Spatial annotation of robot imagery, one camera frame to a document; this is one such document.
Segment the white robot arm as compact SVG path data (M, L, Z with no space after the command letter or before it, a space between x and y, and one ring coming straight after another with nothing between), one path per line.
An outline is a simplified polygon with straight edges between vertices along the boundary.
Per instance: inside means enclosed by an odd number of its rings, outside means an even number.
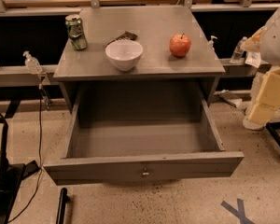
M249 130L261 130L280 108L280 7L266 23L243 44L245 51L260 54L271 65L265 74L256 75L243 125Z

